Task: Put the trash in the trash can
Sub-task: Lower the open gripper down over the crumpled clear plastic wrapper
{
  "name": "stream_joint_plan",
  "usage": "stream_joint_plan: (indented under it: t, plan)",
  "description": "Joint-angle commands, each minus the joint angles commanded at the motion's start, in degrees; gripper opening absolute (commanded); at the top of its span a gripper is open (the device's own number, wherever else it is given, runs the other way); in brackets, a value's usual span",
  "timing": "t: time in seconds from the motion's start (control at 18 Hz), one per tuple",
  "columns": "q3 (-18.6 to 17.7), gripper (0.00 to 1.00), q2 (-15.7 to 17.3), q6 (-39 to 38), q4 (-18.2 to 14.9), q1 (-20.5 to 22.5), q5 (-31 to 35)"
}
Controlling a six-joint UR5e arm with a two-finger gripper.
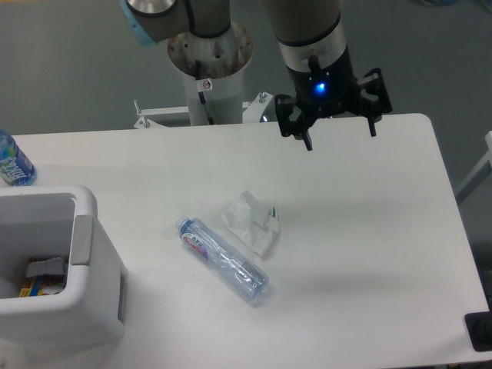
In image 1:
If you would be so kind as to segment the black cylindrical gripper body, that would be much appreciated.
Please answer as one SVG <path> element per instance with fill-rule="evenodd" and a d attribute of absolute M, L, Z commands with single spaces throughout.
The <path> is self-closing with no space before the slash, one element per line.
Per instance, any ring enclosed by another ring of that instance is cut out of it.
<path fill-rule="evenodd" d="M 294 110 L 315 118 L 361 113 L 361 89 L 347 46 L 288 46 L 286 66 L 295 90 L 286 97 L 286 115 Z"/>

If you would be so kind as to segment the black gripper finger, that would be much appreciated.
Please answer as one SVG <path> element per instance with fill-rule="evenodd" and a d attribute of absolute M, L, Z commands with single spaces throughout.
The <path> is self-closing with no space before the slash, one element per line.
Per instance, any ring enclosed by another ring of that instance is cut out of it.
<path fill-rule="evenodd" d="M 317 112 L 309 109 L 301 110 L 295 119 L 291 119 L 297 107 L 296 97 L 285 94 L 274 96 L 275 114 L 281 136 L 284 138 L 293 136 L 296 140 L 303 141 L 308 151 L 312 151 L 312 140 L 308 131 L 317 121 Z"/>
<path fill-rule="evenodd" d="M 375 137 L 376 123 L 393 110 L 381 69 L 373 68 L 358 79 L 357 88 L 357 115 L 367 119 L 371 137 Z"/>

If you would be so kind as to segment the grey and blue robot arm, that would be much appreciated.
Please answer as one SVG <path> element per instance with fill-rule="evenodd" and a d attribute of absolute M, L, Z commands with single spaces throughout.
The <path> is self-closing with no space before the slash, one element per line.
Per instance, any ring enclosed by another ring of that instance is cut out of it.
<path fill-rule="evenodd" d="M 120 4 L 143 45 L 167 42 L 184 79 L 192 125 L 240 123 L 243 71 L 253 45 L 248 30 L 231 20 L 228 1 L 123 1 Z M 266 1 L 294 95 L 278 94 L 280 133 L 312 146 L 308 133 L 321 118 L 345 112 L 370 128 L 392 109 L 382 72 L 354 76 L 336 1 Z"/>

